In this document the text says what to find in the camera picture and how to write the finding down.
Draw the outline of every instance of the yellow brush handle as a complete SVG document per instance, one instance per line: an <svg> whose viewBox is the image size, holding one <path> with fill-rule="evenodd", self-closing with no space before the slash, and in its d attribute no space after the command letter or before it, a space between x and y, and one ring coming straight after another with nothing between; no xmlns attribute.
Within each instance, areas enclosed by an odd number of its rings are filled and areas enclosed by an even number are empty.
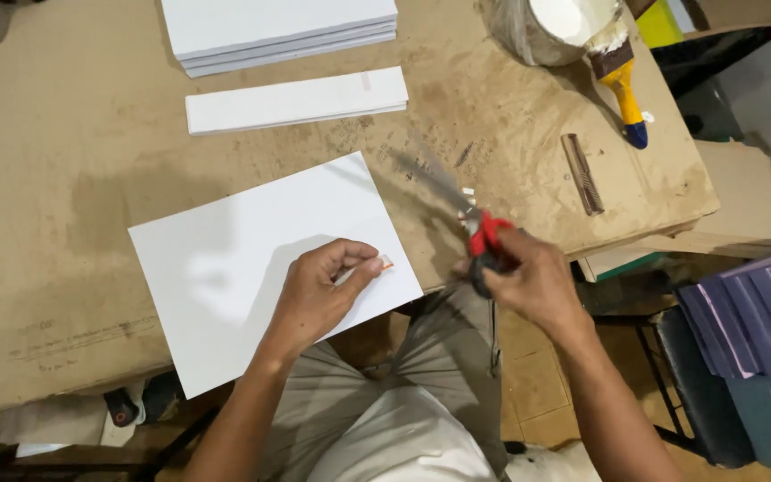
<svg viewBox="0 0 771 482"><path fill-rule="evenodd" d="M620 104L620 116L624 124L635 125L644 121L641 110L638 109L636 96L632 93L632 66L636 59L621 65L616 71L600 79L600 83L612 89Z"/></svg>

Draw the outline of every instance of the right hand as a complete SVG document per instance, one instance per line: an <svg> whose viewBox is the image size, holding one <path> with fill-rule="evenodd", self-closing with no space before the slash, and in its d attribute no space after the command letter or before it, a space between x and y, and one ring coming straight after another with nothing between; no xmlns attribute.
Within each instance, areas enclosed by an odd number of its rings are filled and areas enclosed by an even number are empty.
<svg viewBox="0 0 771 482"><path fill-rule="evenodd" d="M518 267L510 274L484 268L484 283L497 303L537 323L564 348L596 333L561 249L516 229L499 229L498 239Z"/></svg>

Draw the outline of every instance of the workbench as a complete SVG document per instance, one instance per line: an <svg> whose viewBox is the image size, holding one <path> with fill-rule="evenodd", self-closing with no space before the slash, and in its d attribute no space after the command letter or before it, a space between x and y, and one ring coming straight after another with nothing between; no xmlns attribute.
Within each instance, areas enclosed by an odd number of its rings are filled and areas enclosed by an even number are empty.
<svg viewBox="0 0 771 482"><path fill-rule="evenodd" d="M571 259L719 207L639 36L633 86L656 119L644 151L621 136L613 94L586 63L520 64L472 0L398 0L398 10L395 41L197 80L170 53L159 1L16 12L0 45L0 409L170 365L127 228L357 150L422 287L441 287L464 236L453 209L391 159L391 148L413 148L408 129L479 203ZM189 94L398 64L406 112L187 134ZM605 214L584 212L565 133L582 142Z"/></svg>

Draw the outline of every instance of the person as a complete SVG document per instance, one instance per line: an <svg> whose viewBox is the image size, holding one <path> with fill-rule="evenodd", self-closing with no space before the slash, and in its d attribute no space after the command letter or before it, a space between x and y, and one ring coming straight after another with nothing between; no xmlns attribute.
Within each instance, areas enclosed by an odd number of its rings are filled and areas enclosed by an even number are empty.
<svg viewBox="0 0 771 482"><path fill-rule="evenodd" d="M518 230L498 234L516 270L486 270L484 281L496 303L536 323L560 349L597 473L681 480L600 344L561 251ZM364 378L327 342L316 343L380 274L377 256L369 245L338 239L291 264L273 320L187 464L186 480L505 478L492 304L468 284L423 299L383 381Z"/></svg>

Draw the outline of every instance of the hand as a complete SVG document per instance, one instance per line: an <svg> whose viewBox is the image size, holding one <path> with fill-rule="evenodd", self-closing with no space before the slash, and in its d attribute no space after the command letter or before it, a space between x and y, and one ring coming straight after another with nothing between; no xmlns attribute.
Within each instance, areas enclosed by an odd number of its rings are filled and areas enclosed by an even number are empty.
<svg viewBox="0 0 771 482"><path fill-rule="evenodd" d="M498 239L518 267L512 274L484 268L484 283L496 302L537 323L565 349L596 333L558 247L516 229L499 229Z"/></svg>
<svg viewBox="0 0 771 482"><path fill-rule="evenodd" d="M348 239L303 253L290 264L273 321L261 341L270 352L296 359L332 331L359 294L380 275L383 262L376 248ZM356 271L340 286L333 280L349 268Z"/></svg>

